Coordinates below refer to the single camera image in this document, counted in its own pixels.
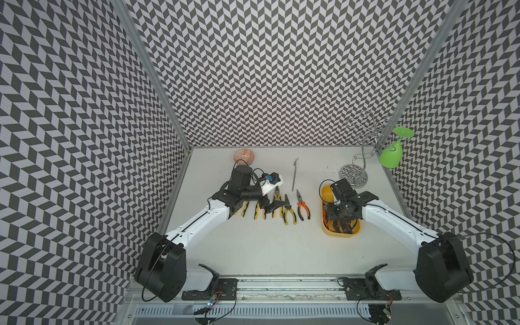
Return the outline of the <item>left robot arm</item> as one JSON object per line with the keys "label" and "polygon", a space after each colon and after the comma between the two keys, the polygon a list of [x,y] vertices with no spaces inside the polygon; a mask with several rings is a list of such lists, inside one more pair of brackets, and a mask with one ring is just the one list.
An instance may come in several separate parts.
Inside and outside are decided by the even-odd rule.
{"label": "left robot arm", "polygon": [[144,243],[134,280],[163,302],[179,293],[197,299],[214,295],[219,286],[219,274],[200,264],[188,268],[188,256],[202,239],[229,220],[246,201],[257,202],[267,213],[284,207],[281,200],[270,200],[268,194],[283,185],[276,172],[257,176],[248,165],[238,165],[221,188],[207,199],[206,207],[183,225],[166,233],[155,232]]}

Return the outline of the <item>yellow combination pliers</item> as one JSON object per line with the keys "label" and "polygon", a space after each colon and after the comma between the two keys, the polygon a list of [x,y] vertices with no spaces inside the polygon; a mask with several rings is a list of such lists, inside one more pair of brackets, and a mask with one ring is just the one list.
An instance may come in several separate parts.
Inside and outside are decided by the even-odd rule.
{"label": "yellow combination pliers", "polygon": [[242,216],[242,217],[245,216],[248,207],[249,207],[249,201],[246,201],[246,202],[243,204],[243,206],[242,206],[242,212],[241,212],[241,216]]}

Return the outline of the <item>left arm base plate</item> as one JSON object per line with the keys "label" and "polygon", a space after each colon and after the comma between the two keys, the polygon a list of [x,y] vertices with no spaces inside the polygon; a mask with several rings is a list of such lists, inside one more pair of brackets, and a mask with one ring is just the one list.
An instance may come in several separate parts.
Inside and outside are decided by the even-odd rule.
{"label": "left arm base plate", "polygon": [[196,269],[188,269],[181,298],[183,301],[207,301],[222,292],[220,299],[233,301],[237,296],[237,288],[237,278],[222,278],[215,270],[199,264]]}

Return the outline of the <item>orange long nose pliers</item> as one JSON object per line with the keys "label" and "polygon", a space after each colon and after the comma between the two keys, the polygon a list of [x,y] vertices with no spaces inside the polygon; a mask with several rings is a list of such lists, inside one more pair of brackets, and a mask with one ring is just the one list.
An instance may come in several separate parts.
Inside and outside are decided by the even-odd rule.
{"label": "orange long nose pliers", "polygon": [[297,212],[298,212],[299,219],[303,222],[305,220],[304,215],[306,215],[307,219],[311,219],[310,210],[309,210],[308,206],[306,205],[306,202],[303,200],[301,193],[299,192],[299,190],[296,190],[296,193],[297,193],[297,200],[298,200]]}

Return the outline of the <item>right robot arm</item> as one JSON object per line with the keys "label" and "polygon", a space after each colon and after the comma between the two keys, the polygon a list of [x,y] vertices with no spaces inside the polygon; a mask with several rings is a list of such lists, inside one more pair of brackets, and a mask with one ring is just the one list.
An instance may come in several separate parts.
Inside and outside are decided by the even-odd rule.
{"label": "right robot arm", "polygon": [[331,236],[350,238],[371,223],[404,245],[415,257],[411,266],[378,264],[364,278],[344,281],[349,300],[401,299],[402,291],[422,292],[444,303],[473,280],[470,262],[456,235],[438,233],[392,210],[371,192],[356,192],[347,180],[321,186],[322,227]]}

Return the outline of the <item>yellow black pliers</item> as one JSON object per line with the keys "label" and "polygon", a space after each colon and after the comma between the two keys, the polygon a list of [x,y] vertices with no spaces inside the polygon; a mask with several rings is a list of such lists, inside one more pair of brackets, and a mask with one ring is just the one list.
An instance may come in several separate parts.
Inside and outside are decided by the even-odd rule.
{"label": "yellow black pliers", "polygon": [[[276,188],[274,190],[274,201],[281,201],[281,200],[282,200],[282,197],[280,194],[280,189],[278,186],[276,186]],[[283,207],[279,207],[272,211],[273,219],[276,217],[276,211],[278,211],[280,213],[280,216],[283,217]]]}
{"label": "yellow black pliers", "polygon": [[293,224],[297,225],[297,217],[295,215],[295,211],[292,209],[290,200],[288,199],[288,195],[286,194],[284,196],[284,211],[283,211],[283,219],[284,219],[284,224],[286,226],[289,225],[289,217],[291,215],[292,215],[292,218],[293,218]]}
{"label": "yellow black pliers", "polygon": [[267,213],[265,212],[265,209],[260,205],[260,203],[257,203],[255,208],[255,214],[254,214],[254,220],[263,219],[266,220]]}

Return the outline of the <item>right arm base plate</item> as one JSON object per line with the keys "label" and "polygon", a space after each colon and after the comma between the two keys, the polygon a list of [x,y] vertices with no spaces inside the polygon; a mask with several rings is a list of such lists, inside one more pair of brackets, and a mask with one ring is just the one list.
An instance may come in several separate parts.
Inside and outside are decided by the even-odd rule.
{"label": "right arm base plate", "polygon": [[348,301],[358,301],[360,299],[369,299],[375,301],[386,301],[393,299],[394,301],[402,300],[400,291],[388,291],[383,289],[376,279],[376,271],[386,267],[387,264],[380,264],[367,273],[364,278],[347,278],[342,277],[338,279],[338,284],[345,291]]}

